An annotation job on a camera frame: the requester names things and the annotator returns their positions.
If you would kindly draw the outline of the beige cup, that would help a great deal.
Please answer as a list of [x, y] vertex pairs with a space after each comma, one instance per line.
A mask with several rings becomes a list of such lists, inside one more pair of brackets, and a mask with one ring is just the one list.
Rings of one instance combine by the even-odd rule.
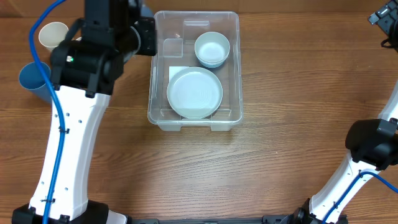
[[48, 23], [39, 32], [39, 42], [51, 52], [65, 39], [68, 31], [68, 26], [62, 22]]

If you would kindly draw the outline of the dark blue cup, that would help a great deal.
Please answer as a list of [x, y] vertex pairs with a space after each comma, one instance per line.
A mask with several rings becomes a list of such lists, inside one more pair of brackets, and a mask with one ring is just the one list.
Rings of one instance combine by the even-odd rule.
[[35, 62], [25, 65], [19, 73], [19, 83], [46, 103], [52, 103], [51, 94]]

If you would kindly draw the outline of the grey bowl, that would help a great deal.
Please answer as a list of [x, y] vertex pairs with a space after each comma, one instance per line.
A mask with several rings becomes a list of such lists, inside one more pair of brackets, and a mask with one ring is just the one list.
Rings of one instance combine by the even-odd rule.
[[230, 52], [229, 40], [219, 32], [205, 32], [195, 41], [197, 57], [224, 58]]

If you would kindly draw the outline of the light blue bowl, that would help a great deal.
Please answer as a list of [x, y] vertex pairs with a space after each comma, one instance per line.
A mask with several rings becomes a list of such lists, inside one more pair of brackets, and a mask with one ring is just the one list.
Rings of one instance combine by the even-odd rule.
[[218, 68], [224, 64], [224, 61], [213, 63], [213, 62], [206, 62], [203, 60], [199, 60], [199, 62], [206, 68]]

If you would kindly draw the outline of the grey plate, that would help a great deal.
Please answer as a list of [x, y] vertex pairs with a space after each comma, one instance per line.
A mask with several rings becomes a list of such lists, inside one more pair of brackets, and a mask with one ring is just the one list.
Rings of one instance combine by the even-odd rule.
[[210, 70], [188, 67], [177, 72], [167, 86], [170, 107], [187, 119], [202, 119], [213, 114], [221, 105], [223, 87]]

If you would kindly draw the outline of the pink bowl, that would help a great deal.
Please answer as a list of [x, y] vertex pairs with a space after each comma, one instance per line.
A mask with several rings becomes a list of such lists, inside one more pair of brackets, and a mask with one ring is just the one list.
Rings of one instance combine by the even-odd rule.
[[216, 63], [216, 62], [220, 62], [220, 61], [224, 61], [225, 62], [228, 59], [228, 57], [224, 57], [224, 58], [197, 57], [197, 59], [198, 60], [203, 60], [203, 61], [206, 61], [206, 62]]

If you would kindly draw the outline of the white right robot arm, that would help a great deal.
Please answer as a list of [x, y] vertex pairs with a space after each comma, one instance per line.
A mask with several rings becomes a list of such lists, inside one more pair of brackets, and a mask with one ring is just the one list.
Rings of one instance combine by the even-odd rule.
[[283, 223], [348, 223], [345, 206], [373, 177], [393, 191], [379, 173], [397, 165], [397, 87], [376, 119], [356, 121], [349, 129], [341, 164], [324, 187]]

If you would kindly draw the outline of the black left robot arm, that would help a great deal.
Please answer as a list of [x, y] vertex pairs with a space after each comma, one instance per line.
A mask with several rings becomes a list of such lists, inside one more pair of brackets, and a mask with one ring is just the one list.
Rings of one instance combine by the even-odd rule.
[[44, 165], [30, 202], [13, 211], [13, 223], [132, 223], [128, 215], [88, 199], [96, 135], [116, 80], [134, 55], [157, 52], [155, 20], [140, 0], [86, 1], [52, 50], [46, 72], [33, 54], [52, 98]]

